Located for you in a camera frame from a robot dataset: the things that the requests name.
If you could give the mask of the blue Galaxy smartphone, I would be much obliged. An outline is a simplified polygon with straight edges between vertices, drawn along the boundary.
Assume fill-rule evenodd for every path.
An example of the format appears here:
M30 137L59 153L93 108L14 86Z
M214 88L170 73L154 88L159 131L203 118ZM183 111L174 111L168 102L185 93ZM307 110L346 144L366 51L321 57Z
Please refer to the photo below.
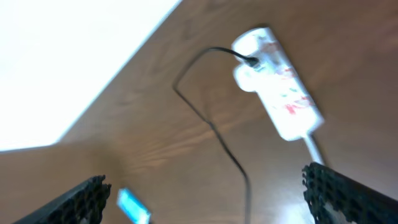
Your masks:
M116 204L133 224L150 224L151 212L129 189L118 190Z

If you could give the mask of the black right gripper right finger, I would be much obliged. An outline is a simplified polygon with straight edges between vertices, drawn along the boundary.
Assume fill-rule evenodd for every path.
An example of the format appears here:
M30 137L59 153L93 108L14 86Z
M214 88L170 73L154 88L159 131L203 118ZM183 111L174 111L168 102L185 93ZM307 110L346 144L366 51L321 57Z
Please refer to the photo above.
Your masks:
M397 200L335 170L312 162L302 169L303 196L315 223L332 223L330 204L352 223L397 224Z

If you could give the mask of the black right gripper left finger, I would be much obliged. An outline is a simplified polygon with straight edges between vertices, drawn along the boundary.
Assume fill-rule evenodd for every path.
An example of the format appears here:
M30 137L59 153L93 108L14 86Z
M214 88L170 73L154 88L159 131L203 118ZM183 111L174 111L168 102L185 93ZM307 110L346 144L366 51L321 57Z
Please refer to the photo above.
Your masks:
M105 175L90 177L15 224L100 224L111 193Z

